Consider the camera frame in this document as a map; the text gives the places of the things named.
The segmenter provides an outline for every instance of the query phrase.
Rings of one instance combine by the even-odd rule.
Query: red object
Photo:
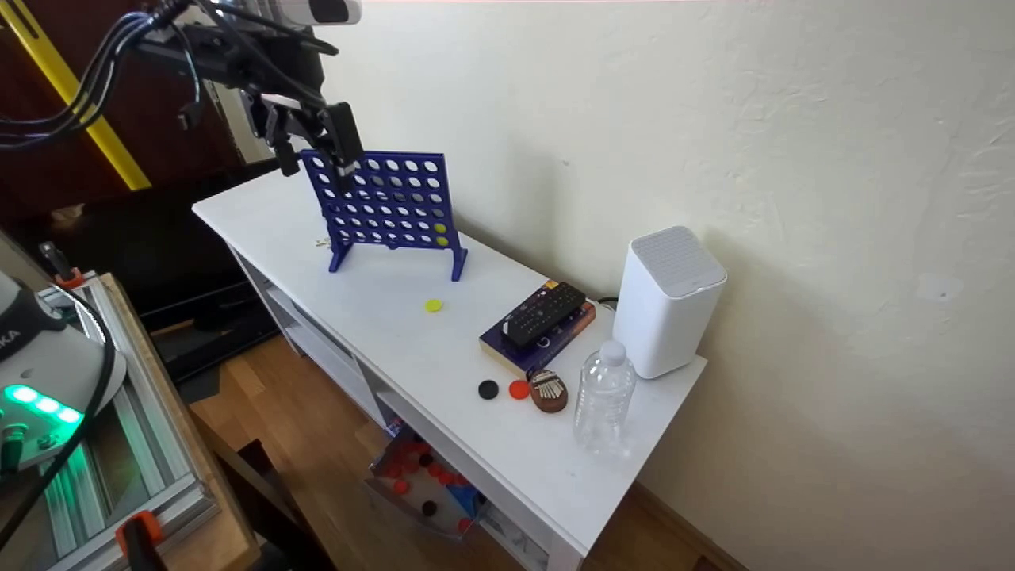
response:
[[[454,474],[440,470],[436,479],[438,479],[445,489],[450,489]]]
[[[508,395],[510,395],[510,401],[528,401],[531,396],[531,382],[510,382]]]
[[[141,519],[155,547],[161,544],[161,524],[155,519],[152,511],[141,511],[131,519]]]
[[[438,466],[438,464],[432,464],[424,474],[432,474],[432,479],[446,479],[446,470],[445,466]]]
[[[64,290],[81,290],[81,287],[88,284],[88,276],[81,272],[81,271],[72,271],[69,276],[59,276],[59,272],[58,272],[54,284],[59,284]]]
[[[458,519],[458,533],[468,536],[477,524],[474,519]]]
[[[390,483],[390,491],[395,491],[398,499],[408,495],[408,489],[414,489],[408,479],[395,479],[395,483]]]

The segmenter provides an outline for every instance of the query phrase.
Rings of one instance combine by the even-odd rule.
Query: green light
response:
[[[35,403],[35,401],[37,401],[37,395],[29,391],[27,383],[14,383],[14,387],[7,387],[3,395],[7,395],[9,401],[15,401],[15,403]]]
[[[51,401],[51,396],[41,396],[37,403],[35,403],[35,409],[41,409],[41,414],[58,414],[59,409],[59,403],[58,401]]]
[[[59,449],[64,440],[69,440],[72,430],[58,430],[51,433],[51,449]]]
[[[75,426],[75,423],[84,423],[84,414],[64,405],[64,409],[58,414],[58,418],[67,423],[67,426]]]

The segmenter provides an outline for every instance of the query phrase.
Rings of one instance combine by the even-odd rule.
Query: blue connect four game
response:
[[[322,201],[329,235],[329,272],[351,245],[450,252],[450,284],[462,276],[468,248],[458,238],[446,168],[440,153],[361,153],[351,186],[332,182],[332,168],[316,153],[300,153],[300,166]]]

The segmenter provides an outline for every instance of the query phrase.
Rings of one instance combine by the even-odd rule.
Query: white wall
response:
[[[733,287],[645,483],[749,567],[1015,567],[1015,2],[364,2],[329,100],[458,214],[619,287]]]

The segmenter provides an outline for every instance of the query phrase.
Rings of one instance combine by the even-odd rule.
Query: small yellow object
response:
[[[445,301],[440,301],[440,297],[428,297],[422,308],[424,308],[428,315],[440,315],[440,311],[445,311]]]

